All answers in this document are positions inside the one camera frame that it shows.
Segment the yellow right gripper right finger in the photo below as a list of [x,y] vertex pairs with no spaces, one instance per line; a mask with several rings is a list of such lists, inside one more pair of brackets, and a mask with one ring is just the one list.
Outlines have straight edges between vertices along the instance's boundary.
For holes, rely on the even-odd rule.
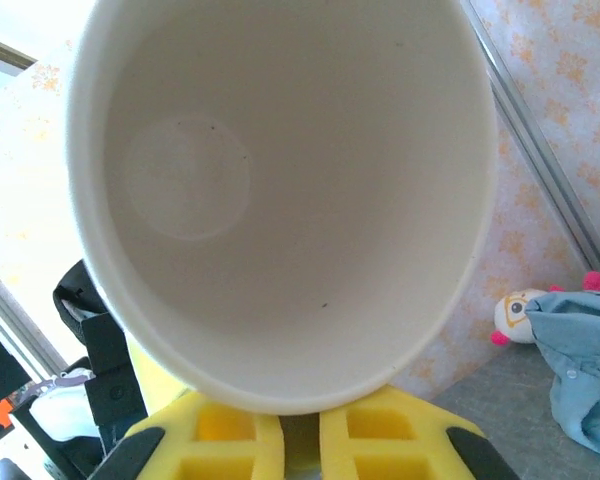
[[386,386],[319,414],[324,479],[516,479],[472,422]]

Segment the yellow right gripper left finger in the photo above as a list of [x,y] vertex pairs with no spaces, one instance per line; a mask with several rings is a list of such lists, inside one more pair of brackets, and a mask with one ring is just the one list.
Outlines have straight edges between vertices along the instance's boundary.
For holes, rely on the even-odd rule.
[[279,418],[191,392],[131,427],[94,479],[281,479]]

